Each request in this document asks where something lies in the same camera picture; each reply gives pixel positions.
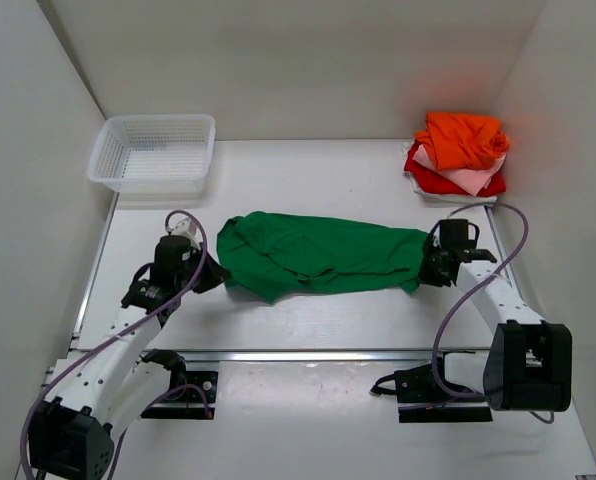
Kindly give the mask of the green t shirt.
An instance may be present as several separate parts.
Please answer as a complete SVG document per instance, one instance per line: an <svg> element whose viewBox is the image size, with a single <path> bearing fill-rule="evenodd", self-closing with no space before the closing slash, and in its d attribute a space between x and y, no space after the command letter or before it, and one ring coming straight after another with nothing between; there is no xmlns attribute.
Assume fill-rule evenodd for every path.
<svg viewBox="0 0 596 480"><path fill-rule="evenodd" d="M256 211L227 220L216 252L230 287L273 304L293 294L412 293L426 238L419 229Z"/></svg>

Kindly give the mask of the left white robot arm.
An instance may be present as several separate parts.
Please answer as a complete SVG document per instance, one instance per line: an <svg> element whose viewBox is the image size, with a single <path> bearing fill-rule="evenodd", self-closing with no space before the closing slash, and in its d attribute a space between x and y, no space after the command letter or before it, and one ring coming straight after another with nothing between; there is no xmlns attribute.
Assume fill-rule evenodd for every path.
<svg viewBox="0 0 596 480"><path fill-rule="evenodd" d="M147 347L188 292L204 293L229 273L191 234L167 234L152 262L134 274L103 342L73 361L47 386L25 421L25 475L44 471L64 479L102 479L134 418L158 397L186 389L183 359Z"/></svg>

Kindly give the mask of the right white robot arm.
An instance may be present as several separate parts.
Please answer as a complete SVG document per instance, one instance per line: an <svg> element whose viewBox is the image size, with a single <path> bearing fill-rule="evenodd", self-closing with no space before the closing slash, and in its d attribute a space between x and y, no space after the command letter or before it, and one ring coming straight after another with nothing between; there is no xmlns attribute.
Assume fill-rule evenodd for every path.
<svg viewBox="0 0 596 480"><path fill-rule="evenodd" d="M492 333L487 353L477 354L441 353L438 332L427 391L443 401L481 398L496 411L566 411L572 399L570 330L527 306L504 278L506 265L478 248L478 239L478 227L468 220L444 219L423 243L420 283L463 293L441 325L471 303Z"/></svg>

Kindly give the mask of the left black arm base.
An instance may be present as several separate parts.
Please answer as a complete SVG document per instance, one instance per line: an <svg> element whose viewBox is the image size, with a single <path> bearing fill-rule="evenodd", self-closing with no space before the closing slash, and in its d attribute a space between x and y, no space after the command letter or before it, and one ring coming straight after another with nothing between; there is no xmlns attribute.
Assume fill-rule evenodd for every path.
<svg viewBox="0 0 596 480"><path fill-rule="evenodd" d="M169 374L164 397L154 401L142 419L213 420L219 371L215 367L193 366L172 350L153 349L140 357L139 365L162 367Z"/></svg>

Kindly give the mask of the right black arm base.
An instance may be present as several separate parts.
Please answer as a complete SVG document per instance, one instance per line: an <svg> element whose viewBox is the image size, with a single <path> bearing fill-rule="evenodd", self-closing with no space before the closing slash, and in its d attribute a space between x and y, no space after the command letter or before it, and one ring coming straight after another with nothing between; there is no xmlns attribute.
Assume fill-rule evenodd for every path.
<svg viewBox="0 0 596 480"><path fill-rule="evenodd" d="M394 397L401 424L488 423L492 411L483 397L459 398L444 391L430 363L395 370L375 381L369 394Z"/></svg>

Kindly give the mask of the red t shirt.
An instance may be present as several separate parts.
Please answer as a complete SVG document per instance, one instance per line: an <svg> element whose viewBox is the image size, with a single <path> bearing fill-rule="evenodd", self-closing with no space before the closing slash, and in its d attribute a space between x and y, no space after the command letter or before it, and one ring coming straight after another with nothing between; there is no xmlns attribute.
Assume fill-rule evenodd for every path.
<svg viewBox="0 0 596 480"><path fill-rule="evenodd" d="M413 176L423 192L434 195L460 195L480 198L493 197L506 192L506 183L502 176L501 168L499 172L492 177L488 187L483 188L476 196L469 195L454 183L416 163L413 160L413 154L420 146L423 145L419 142L414 142L409 148L404 170Z"/></svg>

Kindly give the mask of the pink t shirt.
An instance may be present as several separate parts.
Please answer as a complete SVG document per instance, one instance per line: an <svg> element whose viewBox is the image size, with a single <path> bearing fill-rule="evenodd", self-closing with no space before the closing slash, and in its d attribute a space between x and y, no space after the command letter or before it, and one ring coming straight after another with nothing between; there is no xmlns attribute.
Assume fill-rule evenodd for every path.
<svg viewBox="0 0 596 480"><path fill-rule="evenodd" d="M437 171L424 146L417 148L413 160L420 166L440 175L454 183L471 196L476 196L483 188L489 186L492 177L502 168L507 154L498 157L491 168L472 170L467 168Z"/></svg>

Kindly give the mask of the orange t shirt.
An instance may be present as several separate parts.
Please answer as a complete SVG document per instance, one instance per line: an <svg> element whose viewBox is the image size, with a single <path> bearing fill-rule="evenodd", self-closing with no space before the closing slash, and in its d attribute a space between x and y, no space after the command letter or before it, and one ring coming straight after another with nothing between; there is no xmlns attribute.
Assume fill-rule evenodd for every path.
<svg viewBox="0 0 596 480"><path fill-rule="evenodd" d="M414 139L437 171L488 170L510 148L498 119L465 113L428 113Z"/></svg>

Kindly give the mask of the white perforated plastic basket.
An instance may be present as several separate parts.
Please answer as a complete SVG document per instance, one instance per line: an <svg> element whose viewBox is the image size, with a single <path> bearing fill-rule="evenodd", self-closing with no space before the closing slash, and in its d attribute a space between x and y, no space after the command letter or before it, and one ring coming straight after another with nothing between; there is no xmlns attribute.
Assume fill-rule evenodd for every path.
<svg viewBox="0 0 596 480"><path fill-rule="evenodd" d="M215 135L215 119L207 114L111 117L98 134L87 176L119 194L198 195Z"/></svg>

